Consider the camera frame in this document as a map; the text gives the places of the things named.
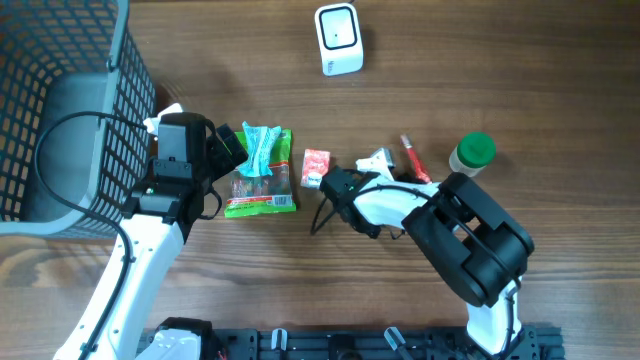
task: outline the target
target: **red pen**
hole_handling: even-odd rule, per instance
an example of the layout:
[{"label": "red pen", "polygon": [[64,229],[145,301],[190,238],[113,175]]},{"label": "red pen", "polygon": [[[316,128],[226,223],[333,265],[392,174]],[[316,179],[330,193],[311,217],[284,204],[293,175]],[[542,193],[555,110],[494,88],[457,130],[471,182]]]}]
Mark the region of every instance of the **red pen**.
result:
[{"label": "red pen", "polygon": [[409,154],[409,159],[413,164],[413,169],[416,172],[416,178],[424,181],[427,184],[431,184],[431,177],[429,176],[429,172],[427,171],[427,167],[424,166],[422,161],[418,158],[418,154],[413,149],[411,145],[411,141],[409,141],[409,137],[406,134],[400,135],[400,139],[402,139],[402,144],[407,149],[407,154]]}]

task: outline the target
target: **wooden surface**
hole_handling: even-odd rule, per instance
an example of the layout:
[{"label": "wooden surface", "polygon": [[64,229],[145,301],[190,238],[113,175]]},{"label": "wooden surface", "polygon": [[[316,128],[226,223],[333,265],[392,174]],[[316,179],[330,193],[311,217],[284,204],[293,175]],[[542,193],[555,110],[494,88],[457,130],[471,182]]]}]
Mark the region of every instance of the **wooden surface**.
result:
[{"label": "wooden surface", "polygon": [[[481,186],[534,237],[526,323],[561,326],[569,359],[640,354],[640,10],[614,2],[357,2],[362,72],[321,73],[321,0],[136,3],[130,28],[156,84],[216,124],[291,128],[335,163],[408,132],[436,180],[475,130],[495,163]],[[215,184],[228,195],[228,179]],[[198,222],[148,326],[464,325],[461,300],[409,238],[339,219],[308,235],[319,193],[291,214]],[[207,208],[215,200],[207,200]],[[78,321],[111,242],[0,241],[0,359],[47,359]]]}]

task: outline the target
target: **small red box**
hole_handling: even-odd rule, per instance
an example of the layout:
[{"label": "small red box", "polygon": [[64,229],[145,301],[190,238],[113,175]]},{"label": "small red box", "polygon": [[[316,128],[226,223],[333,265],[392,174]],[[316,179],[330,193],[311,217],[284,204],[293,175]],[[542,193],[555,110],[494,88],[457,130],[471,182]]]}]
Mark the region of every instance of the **small red box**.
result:
[{"label": "small red box", "polygon": [[304,151],[304,161],[302,162],[302,181],[300,185],[311,189],[320,188],[322,177],[329,172],[328,151],[306,149]]}]

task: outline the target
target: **green snack package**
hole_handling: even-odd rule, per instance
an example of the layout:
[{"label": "green snack package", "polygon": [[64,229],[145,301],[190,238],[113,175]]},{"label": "green snack package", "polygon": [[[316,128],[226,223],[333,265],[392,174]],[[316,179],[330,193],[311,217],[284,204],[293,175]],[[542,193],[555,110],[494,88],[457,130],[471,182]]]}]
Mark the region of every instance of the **green snack package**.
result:
[{"label": "green snack package", "polygon": [[[237,132],[236,135],[246,149],[247,138],[244,132]],[[227,200],[225,217],[296,211],[289,181],[291,137],[291,129],[283,129],[271,150],[269,169],[273,175],[245,177],[238,170],[229,174],[231,199]]]}]

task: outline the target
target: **green cap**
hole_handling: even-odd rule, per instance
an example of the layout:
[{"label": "green cap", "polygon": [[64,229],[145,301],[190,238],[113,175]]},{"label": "green cap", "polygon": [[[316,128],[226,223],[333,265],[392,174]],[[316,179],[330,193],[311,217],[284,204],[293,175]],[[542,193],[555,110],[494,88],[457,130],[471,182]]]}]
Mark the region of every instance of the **green cap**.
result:
[{"label": "green cap", "polygon": [[496,144],[489,135],[482,132],[470,133],[458,144],[458,158],[470,168],[486,166],[495,156]]}]

